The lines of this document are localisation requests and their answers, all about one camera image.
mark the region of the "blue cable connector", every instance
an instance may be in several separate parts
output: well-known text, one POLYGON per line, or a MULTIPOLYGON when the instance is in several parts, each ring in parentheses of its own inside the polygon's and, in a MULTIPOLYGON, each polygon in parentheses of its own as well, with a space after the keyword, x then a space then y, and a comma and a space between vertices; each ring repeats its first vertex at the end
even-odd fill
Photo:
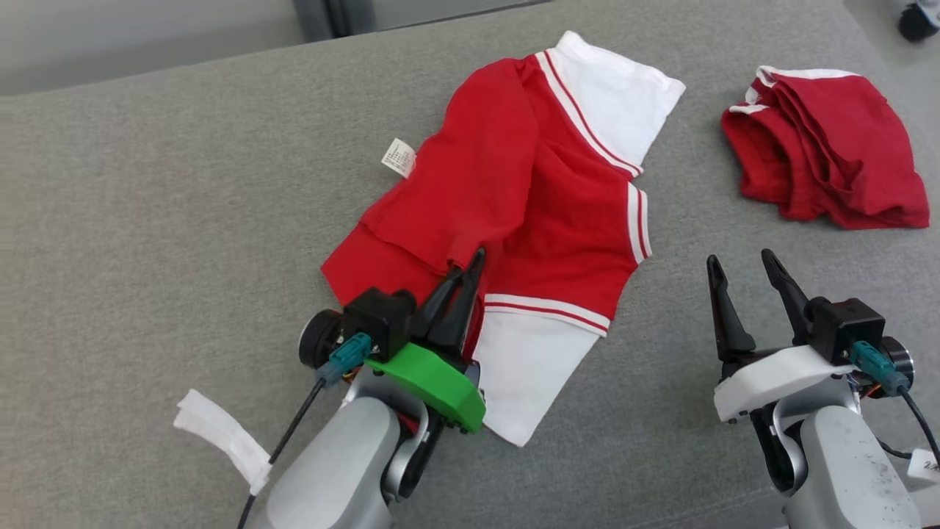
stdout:
POLYGON ((339 382, 343 375, 362 365, 371 353, 372 339, 365 332, 357 332, 330 354, 330 360, 317 370, 317 376, 329 388, 339 382))
POLYGON ((888 396, 898 396, 900 388, 911 389, 911 381, 898 373, 894 362, 868 342, 858 341, 852 344, 849 361, 858 366, 862 373, 881 384, 888 396))

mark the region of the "clothing tag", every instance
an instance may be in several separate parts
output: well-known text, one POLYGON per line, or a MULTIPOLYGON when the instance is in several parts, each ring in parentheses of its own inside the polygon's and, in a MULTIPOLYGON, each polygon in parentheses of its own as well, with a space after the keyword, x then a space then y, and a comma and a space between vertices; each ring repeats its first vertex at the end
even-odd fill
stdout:
POLYGON ((415 168, 416 158, 417 155, 414 149, 409 147, 404 141, 395 138, 395 141, 388 147, 388 151, 385 151, 385 156, 382 157, 382 163, 401 176, 408 178, 412 169, 415 168))

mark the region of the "gray couch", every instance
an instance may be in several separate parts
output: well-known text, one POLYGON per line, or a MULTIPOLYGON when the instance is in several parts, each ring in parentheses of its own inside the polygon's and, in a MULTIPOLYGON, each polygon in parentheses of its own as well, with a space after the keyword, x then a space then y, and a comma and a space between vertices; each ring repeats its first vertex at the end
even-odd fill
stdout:
MULTIPOLYGON (((753 431, 713 409, 710 253, 763 345, 789 328, 761 248, 808 294, 885 314, 940 425, 940 232, 784 221, 740 196, 718 126, 759 64, 865 74, 940 203, 916 110, 842 4, 558 0, 3 100, 6 524, 231 527, 247 487, 171 426, 176 403, 198 388, 270 450, 312 381, 299 331, 335 303, 318 267, 398 178, 378 163, 392 138, 419 145, 472 70, 566 29, 688 87, 637 182, 655 254, 532 442, 448 431, 399 526, 782 525, 753 431)), ((275 477, 340 397, 321 396, 275 477)), ((923 444, 900 401, 865 412, 885 441, 923 444)))

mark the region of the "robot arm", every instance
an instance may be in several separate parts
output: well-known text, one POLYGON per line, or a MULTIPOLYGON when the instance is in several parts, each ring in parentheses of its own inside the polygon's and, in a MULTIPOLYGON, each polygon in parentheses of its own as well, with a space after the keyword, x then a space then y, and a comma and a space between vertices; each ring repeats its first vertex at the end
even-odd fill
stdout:
POLYGON ((407 292, 369 290, 307 324, 301 361, 327 368, 363 334, 370 354, 339 411, 274 485, 255 529, 387 529, 415 490, 445 426, 476 431, 479 367, 462 359, 483 250, 415 309, 407 292))
POLYGON ((914 366, 882 336, 884 318, 857 299, 807 301, 772 251, 762 253, 793 328, 793 346, 756 351, 728 296, 715 256, 708 260, 722 381, 722 421, 750 417, 771 480, 788 497, 791 529, 921 527, 917 507, 861 416, 860 394, 906 393, 914 366))

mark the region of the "red stripe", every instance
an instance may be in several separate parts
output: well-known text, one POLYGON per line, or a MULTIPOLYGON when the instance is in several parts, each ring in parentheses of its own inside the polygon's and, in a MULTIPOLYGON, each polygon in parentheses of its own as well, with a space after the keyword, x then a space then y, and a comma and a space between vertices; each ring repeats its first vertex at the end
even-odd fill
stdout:
POLYGON ((483 303, 483 306, 484 307, 507 307, 510 309, 522 309, 524 311, 533 311, 536 313, 559 314, 562 316, 569 317, 571 319, 578 320, 579 322, 586 323, 592 327, 596 327, 604 332, 607 332, 607 327, 604 327, 601 324, 594 323, 583 316, 579 316, 577 314, 572 314, 572 313, 566 313, 558 309, 544 309, 543 307, 526 307, 526 305, 516 305, 515 303, 503 303, 500 301, 489 301, 489 302, 483 303))
POLYGON ((643 230, 646 229, 646 226, 643 226, 643 192, 639 189, 636 190, 636 228, 638 229, 637 235, 639 235, 640 251, 643 252, 643 259, 649 259, 650 253, 646 248, 646 237, 643 236, 643 230))
POLYGON ((565 83, 561 81, 561 76, 558 75, 558 72, 555 70, 555 63, 552 62, 552 56, 548 54, 548 50, 545 50, 545 58, 548 60, 548 67, 552 70, 552 74, 555 76, 555 79, 557 80, 558 85, 561 87, 562 90, 564 90, 565 95, 568 96, 568 100, 571 101, 572 104, 574 105, 574 110, 577 111, 578 117, 580 117, 581 122, 584 123, 585 130, 587 130, 587 133, 590 134, 590 136, 594 139, 594 141, 598 144, 598 146, 600 146, 604 152, 609 154, 611 158, 617 160, 621 164, 624 164, 633 168, 637 174, 643 172, 642 170, 640 170, 639 167, 631 164, 630 162, 626 160, 621 160, 620 158, 617 157, 616 154, 613 154, 612 152, 607 150, 607 148, 601 143, 601 141, 596 136, 594 136, 594 131, 590 130, 590 125, 588 125, 588 120, 585 119, 585 115, 581 112, 581 107, 578 106, 578 102, 574 100, 574 98, 572 97, 572 93, 568 91, 567 87, 565 87, 565 83))

